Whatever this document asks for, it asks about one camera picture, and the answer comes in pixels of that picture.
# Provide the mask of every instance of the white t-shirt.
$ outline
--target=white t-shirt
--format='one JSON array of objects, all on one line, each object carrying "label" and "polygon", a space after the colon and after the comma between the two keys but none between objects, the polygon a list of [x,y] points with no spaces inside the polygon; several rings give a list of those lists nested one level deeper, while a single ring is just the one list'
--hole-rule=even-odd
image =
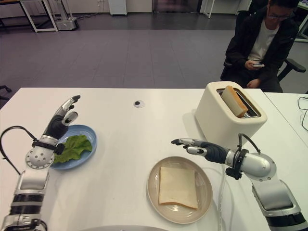
[{"label": "white t-shirt", "polygon": [[278,29],[279,27],[274,30],[267,29],[263,19],[260,32],[258,34],[258,37],[256,38],[254,47],[252,48],[248,56],[249,60],[257,60],[258,62],[261,62],[263,60],[271,42],[277,34]]}]

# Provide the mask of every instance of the smartphone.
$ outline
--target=smartphone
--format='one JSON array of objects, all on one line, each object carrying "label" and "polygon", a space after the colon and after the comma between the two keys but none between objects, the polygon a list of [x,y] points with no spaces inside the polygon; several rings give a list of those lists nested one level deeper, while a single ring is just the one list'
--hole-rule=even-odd
[{"label": "smartphone", "polygon": [[253,67],[264,67],[264,64],[252,64]]}]

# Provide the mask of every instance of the white toaster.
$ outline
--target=white toaster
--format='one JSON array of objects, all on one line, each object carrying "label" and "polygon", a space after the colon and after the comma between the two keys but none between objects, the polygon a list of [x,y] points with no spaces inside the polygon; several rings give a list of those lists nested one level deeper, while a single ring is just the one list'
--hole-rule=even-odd
[{"label": "white toaster", "polygon": [[[228,85],[234,88],[248,108],[242,118],[236,117],[221,98],[223,90]],[[228,149],[237,148],[239,133],[251,137],[267,121],[265,112],[244,89],[229,81],[212,82],[206,86],[195,117],[208,142]]]}]

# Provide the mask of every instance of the white desk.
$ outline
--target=white desk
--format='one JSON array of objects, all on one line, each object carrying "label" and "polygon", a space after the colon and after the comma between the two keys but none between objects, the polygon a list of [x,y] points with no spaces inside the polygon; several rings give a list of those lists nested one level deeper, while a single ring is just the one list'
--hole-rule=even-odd
[{"label": "white desk", "polygon": [[[79,117],[75,123],[88,125],[97,133],[98,147],[88,162],[68,171],[50,170],[42,207],[42,218],[49,230],[80,231],[105,225],[145,225],[169,231],[216,230],[220,165],[189,155],[170,144],[175,138],[202,138],[192,110],[197,107],[203,91],[20,89],[0,111],[1,132],[9,126],[22,125],[39,137],[59,105],[80,94],[75,107]],[[280,178],[289,185],[303,215],[308,218],[305,177],[308,148],[265,94],[260,90],[247,91],[268,116],[267,123],[252,139],[263,153],[276,161]],[[136,100],[143,100],[145,107],[135,108]],[[3,137],[4,150],[19,170],[25,166],[24,157],[31,143],[18,129]],[[250,145],[245,148],[253,151]],[[213,187],[214,203],[201,220],[190,225],[174,224],[160,217],[146,197],[150,170],[159,160],[174,155],[205,168]],[[227,179],[222,212],[227,230],[269,230],[251,193],[250,181],[245,176],[239,181]],[[17,174],[12,167],[0,160],[1,222],[9,212],[16,181]]]},{"label": "white desk", "polygon": [[297,103],[299,97],[307,97],[308,95],[289,93],[265,94],[308,147],[308,131],[306,131],[301,125],[301,115],[304,114],[304,111],[298,108]]}]

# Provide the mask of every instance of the blue plate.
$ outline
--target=blue plate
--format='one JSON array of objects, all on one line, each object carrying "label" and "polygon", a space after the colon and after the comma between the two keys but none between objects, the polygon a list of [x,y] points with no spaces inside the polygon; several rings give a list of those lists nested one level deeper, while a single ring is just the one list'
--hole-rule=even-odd
[{"label": "blue plate", "polygon": [[67,138],[70,136],[75,136],[75,135],[86,135],[90,143],[92,144],[92,152],[89,151],[83,151],[81,154],[81,158],[79,160],[74,160],[71,159],[69,161],[66,161],[64,163],[56,163],[52,164],[50,167],[53,169],[58,169],[58,170],[64,170],[64,169],[70,169],[77,167],[84,162],[86,162],[90,156],[92,156],[95,153],[97,142],[96,142],[96,134],[93,131],[92,128],[85,126],[85,125],[71,125],[68,127],[68,131],[64,136],[59,139],[58,143],[64,143],[66,142]]}]

